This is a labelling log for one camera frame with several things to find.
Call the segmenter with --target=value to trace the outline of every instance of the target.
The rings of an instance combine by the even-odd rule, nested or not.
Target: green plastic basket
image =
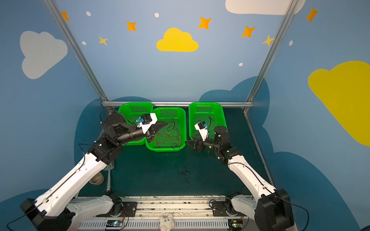
[[[145,145],[155,152],[177,152],[185,147],[186,141],[186,113],[182,108],[156,108],[153,113],[158,121],[168,122],[158,131],[152,142]]]
[[[124,117],[126,117],[126,119],[129,121],[129,122],[126,121],[129,125],[132,124],[137,125],[136,120],[140,116],[142,116],[144,113],[152,113],[152,111],[153,105],[148,102],[125,103],[118,109],[118,112],[121,113]],[[128,142],[127,145],[143,145],[145,144],[146,140],[147,140],[146,138],[142,138],[140,140]]]
[[[194,127],[199,122],[208,123],[208,137],[215,138],[215,127],[226,126],[225,115],[222,106],[219,103],[212,102],[195,102],[189,105],[189,136],[199,135]]]

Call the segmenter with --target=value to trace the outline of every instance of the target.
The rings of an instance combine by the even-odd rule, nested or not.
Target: white plush toy
[[[175,226],[173,220],[173,214],[170,213],[168,216],[161,216],[159,218],[159,230],[160,231],[170,231]]]

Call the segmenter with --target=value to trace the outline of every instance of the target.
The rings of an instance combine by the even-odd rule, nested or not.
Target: small bowl
[[[104,176],[100,172],[98,172],[95,176],[93,176],[89,182],[93,185],[101,185],[104,181]]]

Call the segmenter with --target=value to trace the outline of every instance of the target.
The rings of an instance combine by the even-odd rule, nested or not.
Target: metal rod
[[[105,107],[119,107],[125,103],[133,103],[138,101],[103,101],[101,104]],[[154,106],[173,106],[173,107],[188,107],[193,102],[166,102],[166,101],[149,101]],[[224,108],[245,108],[252,107],[252,102],[218,102]]]
[[[271,178],[270,172],[269,172],[269,170],[267,169],[265,159],[263,158],[263,155],[262,155],[261,149],[259,148],[259,145],[258,145],[258,142],[257,142],[257,138],[256,138],[256,136],[255,136],[255,134],[254,134],[254,132],[253,132],[252,125],[250,124],[250,121],[249,121],[249,118],[248,118],[248,116],[247,116],[247,113],[246,113],[246,112],[244,112],[244,117],[245,117],[245,120],[247,121],[247,124],[248,124],[249,130],[250,130],[250,133],[252,134],[253,141],[254,141],[254,143],[255,143],[255,145],[256,145],[256,148],[257,148],[257,151],[258,151],[258,153],[259,153],[259,156],[260,156],[260,157],[261,157],[261,159],[262,159],[262,162],[263,162],[263,165],[264,165],[264,167],[265,167],[265,170],[266,170],[267,176],[268,176],[268,178],[269,178],[269,180],[270,180],[270,182],[271,182],[271,185],[272,185],[272,186],[274,186],[274,183],[272,182],[272,178]]]
[[[78,45],[76,38],[73,36],[71,29],[66,23],[65,19],[61,15],[60,9],[57,3],[54,0],[44,0],[46,7],[49,9],[51,15],[53,16],[55,22],[59,26],[63,35],[65,36],[67,42],[71,46],[74,54],[76,55],[78,61],[81,63],[82,68],[86,72],[87,77],[90,79],[95,90],[98,92],[101,100],[108,101],[107,95],[104,93],[103,88],[101,87],[98,79],[96,78],[93,70],[91,69],[87,59],[85,58],[81,48]]]
[[[297,6],[297,3],[298,3],[299,0],[291,0],[288,8],[287,8],[287,11],[283,17],[283,20],[281,21],[280,23],[280,26],[276,32],[276,35],[275,35],[275,39],[267,53],[267,56],[263,62],[263,65],[262,65],[262,68],[261,70],[259,71],[259,74],[249,92],[249,95],[248,95],[248,98],[247,98],[247,102],[253,102],[253,99],[254,97],[256,96],[256,93],[263,81],[263,78],[265,77],[269,67],[270,67],[270,64],[272,62],[272,60],[274,59],[274,56],[280,46],[280,43],[281,41],[283,40],[284,36],[285,36],[285,33],[286,31],[288,30],[288,27],[294,17],[294,12],[295,12],[295,8]]]

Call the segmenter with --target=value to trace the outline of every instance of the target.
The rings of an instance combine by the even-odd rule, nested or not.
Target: yellow cloud
[[[361,61],[319,69],[308,78],[313,93],[359,143],[370,146],[370,65]]]
[[[170,28],[164,33],[163,39],[157,42],[157,49],[160,51],[196,51],[198,43],[193,40],[187,32],[177,28]]]

